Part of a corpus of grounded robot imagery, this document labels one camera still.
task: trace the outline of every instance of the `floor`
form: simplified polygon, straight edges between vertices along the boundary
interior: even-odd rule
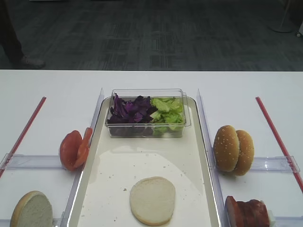
[[[278,0],[8,1],[47,70],[303,71],[303,39],[267,28]]]

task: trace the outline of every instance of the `red straw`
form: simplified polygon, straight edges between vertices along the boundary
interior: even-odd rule
[[[297,182],[298,182],[298,184],[300,186],[301,191],[303,192],[303,181],[302,181],[302,178],[300,177],[299,173],[297,173],[297,172],[294,171],[295,167],[294,167],[293,161],[290,158],[290,155],[289,155],[289,153],[288,153],[288,151],[287,151],[284,143],[282,142],[282,139],[279,136],[279,133],[278,133],[278,131],[276,130],[276,128],[274,126],[274,123],[271,121],[270,116],[267,113],[267,111],[265,109],[265,106],[263,105],[263,103],[261,101],[261,98],[260,97],[256,97],[256,100],[257,100],[257,103],[259,104],[259,106],[260,106],[260,108],[261,108],[261,110],[263,112],[263,115],[265,116],[265,118],[266,118],[266,120],[267,120],[267,122],[268,122],[268,124],[269,124],[269,126],[270,126],[270,128],[271,128],[271,130],[272,130],[272,132],[273,132],[273,134],[274,134],[274,136],[275,136],[275,138],[276,138],[276,140],[277,140],[277,142],[278,142],[278,144],[279,144],[282,152],[283,152],[283,154],[284,154],[284,156],[286,156],[286,158],[288,160],[288,163],[289,163],[290,167],[293,170],[294,177],[297,180]]]
[[[18,149],[21,141],[23,140],[25,134],[27,133],[29,127],[31,126],[31,124],[33,123],[34,119],[36,118],[37,114],[39,113],[41,107],[43,106],[44,102],[46,100],[46,97],[43,97],[41,99],[41,101],[39,102],[37,108],[35,109],[35,111],[33,112],[32,116],[30,117],[30,119],[28,120],[25,128],[23,129],[23,131],[21,132],[19,138],[17,139],[15,145],[13,146],[13,148],[11,149],[9,155],[7,156],[7,159],[5,161],[5,164],[3,165],[3,169],[0,170],[0,177],[2,176],[3,172],[4,172],[4,167],[9,163],[10,159],[12,158],[12,156],[14,155],[14,153],[16,152],[16,150]]]

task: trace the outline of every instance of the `person's leg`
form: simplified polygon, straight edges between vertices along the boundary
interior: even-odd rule
[[[14,27],[9,18],[6,0],[0,0],[0,44],[9,61],[16,69],[37,70],[45,66],[45,62],[39,59],[32,59],[22,52]]]
[[[12,63],[19,62],[24,56],[21,43],[9,18],[6,0],[0,0],[0,44]]]

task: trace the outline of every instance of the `clear plastic container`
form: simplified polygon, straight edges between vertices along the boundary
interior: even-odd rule
[[[111,123],[108,120],[112,116],[111,108],[114,108],[116,94],[125,102],[134,101],[138,96],[144,98],[174,98],[181,102],[182,123]],[[191,125],[187,96],[181,89],[116,89],[113,90],[111,101],[107,110],[105,126],[111,137],[182,137],[184,128]]]

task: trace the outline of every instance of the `tomato slice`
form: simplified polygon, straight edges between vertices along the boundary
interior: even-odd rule
[[[73,171],[77,161],[77,152],[82,143],[82,137],[77,130],[67,134],[60,145],[60,160],[63,166]]]
[[[83,165],[86,162],[87,157],[89,156],[89,139],[92,133],[93,133],[92,128],[87,128],[85,130],[83,141],[80,144],[77,152],[77,160],[73,166],[74,168],[78,168],[79,166]]]

